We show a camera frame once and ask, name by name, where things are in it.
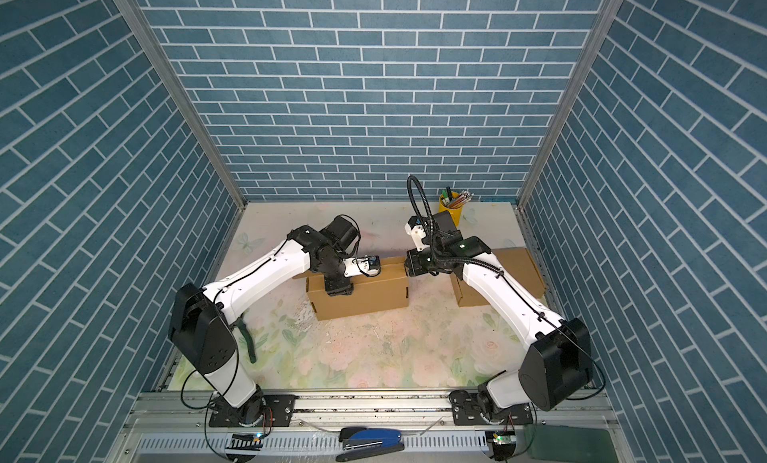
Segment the cardboard sheet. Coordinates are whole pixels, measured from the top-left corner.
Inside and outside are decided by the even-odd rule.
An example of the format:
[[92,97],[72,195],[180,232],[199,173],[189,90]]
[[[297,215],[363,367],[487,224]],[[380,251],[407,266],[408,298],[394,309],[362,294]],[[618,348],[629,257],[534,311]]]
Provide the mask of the cardboard sheet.
[[352,278],[351,295],[329,296],[323,275],[305,272],[309,302],[319,320],[331,320],[409,306],[409,277],[405,273],[405,257],[389,257],[382,261],[379,276]]

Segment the cardboard box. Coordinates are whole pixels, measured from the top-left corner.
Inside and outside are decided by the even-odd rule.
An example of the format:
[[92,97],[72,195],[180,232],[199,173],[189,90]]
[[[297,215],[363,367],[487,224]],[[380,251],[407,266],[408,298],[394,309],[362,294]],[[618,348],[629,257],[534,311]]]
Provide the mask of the cardboard box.
[[[526,248],[494,249],[493,254],[511,277],[533,297],[543,301],[546,286],[531,253]],[[454,274],[451,276],[451,285],[458,307],[489,305],[489,302],[482,295],[464,281],[459,280]]]

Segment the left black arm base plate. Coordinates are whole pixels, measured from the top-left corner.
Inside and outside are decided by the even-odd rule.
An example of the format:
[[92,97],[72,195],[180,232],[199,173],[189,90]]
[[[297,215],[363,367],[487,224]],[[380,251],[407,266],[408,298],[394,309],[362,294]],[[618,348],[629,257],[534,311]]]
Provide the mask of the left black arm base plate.
[[226,399],[222,399],[213,405],[208,424],[214,428],[288,427],[295,403],[296,397],[293,394],[256,393],[241,407],[233,407]]

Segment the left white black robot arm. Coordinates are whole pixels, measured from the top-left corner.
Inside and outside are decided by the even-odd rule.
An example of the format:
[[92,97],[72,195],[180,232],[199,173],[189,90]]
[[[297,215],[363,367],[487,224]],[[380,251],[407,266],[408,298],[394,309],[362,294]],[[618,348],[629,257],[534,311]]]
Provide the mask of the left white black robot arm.
[[171,343],[231,408],[259,407],[260,387],[241,369],[232,327],[269,292],[306,271],[323,277],[328,295],[350,295],[353,277],[381,272],[377,255],[357,255],[360,241],[357,223],[338,215],[319,231],[293,229],[276,248],[227,277],[202,287],[184,285],[171,312]]

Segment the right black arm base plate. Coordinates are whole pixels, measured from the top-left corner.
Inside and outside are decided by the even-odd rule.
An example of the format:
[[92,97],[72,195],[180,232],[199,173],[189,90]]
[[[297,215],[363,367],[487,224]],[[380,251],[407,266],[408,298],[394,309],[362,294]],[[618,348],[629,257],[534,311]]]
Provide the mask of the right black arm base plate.
[[457,426],[521,426],[533,423],[533,412],[529,404],[499,408],[486,392],[454,390],[449,393],[449,403],[453,411],[453,424]]

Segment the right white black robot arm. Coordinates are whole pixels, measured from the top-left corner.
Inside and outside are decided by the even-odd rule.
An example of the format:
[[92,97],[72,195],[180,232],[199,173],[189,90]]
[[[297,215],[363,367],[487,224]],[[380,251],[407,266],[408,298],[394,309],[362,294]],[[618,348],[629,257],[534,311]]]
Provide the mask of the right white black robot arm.
[[407,275],[455,275],[487,300],[525,346],[519,368],[477,387],[477,405],[485,417],[497,420],[509,407],[527,403],[549,411],[593,379],[585,324],[578,318],[566,321],[542,305],[480,238],[463,237],[445,211],[414,215],[405,232],[415,244],[405,258]]

